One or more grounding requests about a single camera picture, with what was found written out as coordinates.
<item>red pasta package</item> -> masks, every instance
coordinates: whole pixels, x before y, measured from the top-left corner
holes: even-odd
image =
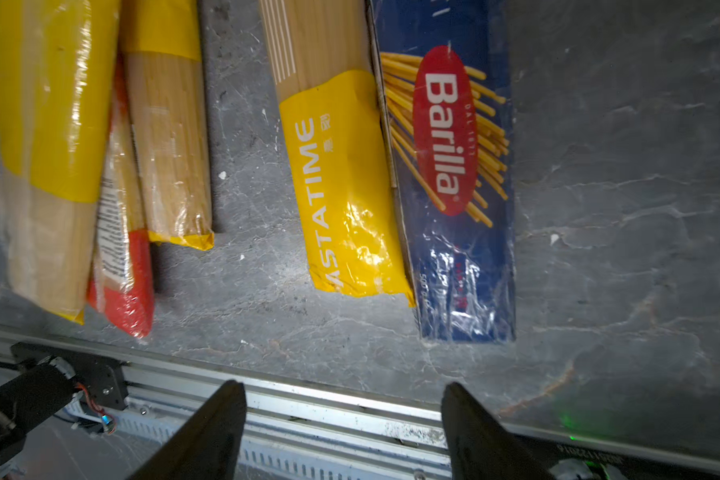
[[[143,338],[152,330],[150,240],[120,59],[112,89],[110,140],[101,176],[88,302],[115,326],[136,338]]]

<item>yellow label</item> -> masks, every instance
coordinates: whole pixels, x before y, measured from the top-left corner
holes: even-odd
[[[85,325],[85,314],[84,314],[83,310],[75,313],[74,315],[72,315],[70,313],[60,313],[60,312],[52,312],[52,313],[55,313],[56,315],[60,316],[63,319],[67,319],[70,322],[75,322],[75,323],[77,323],[77,325]]]
[[[157,52],[200,62],[197,0],[123,0],[123,52]]]
[[[99,197],[120,0],[0,0],[0,152],[74,202]]]
[[[353,70],[280,103],[315,287],[350,296],[404,293],[374,77]]]
[[[203,252],[213,248],[213,233],[208,235],[164,236],[157,232],[150,232],[150,242],[153,244],[176,244],[191,246]]]

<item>spaghetti illustration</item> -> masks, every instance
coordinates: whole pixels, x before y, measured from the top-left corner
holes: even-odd
[[[389,127],[392,147],[410,169],[416,181],[424,188],[432,203],[442,212],[445,211],[446,204],[442,196],[435,191],[432,182],[427,181],[422,175],[422,166],[420,164],[417,166],[418,157],[421,155],[417,155],[419,150],[414,146],[416,139],[414,135],[414,90],[417,87],[417,76],[423,60],[424,57],[416,55],[382,52],[384,95],[387,99],[387,110],[391,119]],[[464,211],[475,222],[491,227],[493,222],[482,211],[482,209],[488,208],[488,201],[478,192],[478,188],[482,188],[485,182],[502,200],[508,199],[507,193],[501,185],[504,183],[504,172],[508,170],[502,157],[509,155],[510,142],[505,137],[504,129],[491,120],[496,116],[496,110],[491,105],[503,105],[507,99],[479,83],[486,79],[485,72],[469,66],[464,66],[464,72],[469,77],[471,105],[468,105],[468,111],[474,112],[474,129],[477,140],[475,147],[478,161],[478,178],[474,180],[475,189],[471,192],[470,201],[466,204]],[[436,169],[447,171],[444,167]]]

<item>yellow pasta package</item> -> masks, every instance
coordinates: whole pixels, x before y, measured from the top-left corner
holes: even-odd
[[[120,46],[150,240],[209,250],[210,169],[196,0],[123,0]]]
[[[363,0],[259,0],[315,287],[403,293]]]
[[[82,322],[120,0],[0,0],[0,156],[13,290]]]

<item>red wire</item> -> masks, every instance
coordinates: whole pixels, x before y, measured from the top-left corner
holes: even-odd
[[[90,398],[90,394],[88,393],[88,389],[85,388],[85,385],[78,382],[76,387],[77,387],[77,389],[82,390],[83,393],[85,394],[85,401],[88,404],[88,407],[90,407],[94,412],[98,413],[99,416],[104,417],[106,415],[106,412],[104,411],[103,408],[101,408],[101,406],[98,403],[96,403],[94,401],[93,398]],[[112,418],[113,425],[112,425],[112,429],[106,433],[107,435],[112,435],[113,433],[115,433],[115,430],[117,429],[117,422],[115,420],[115,417],[110,417],[110,418]]]
[[[90,398],[90,394],[88,393],[88,389],[85,388],[85,385],[78,382],[76,385],[77,389],[80,389],[85,394],[85,401],[88,404],[88,407],[90,407],[91,410],[98,413],[100,416],[103,416],[106,414],[103,408],[101,408],[92,398]]]

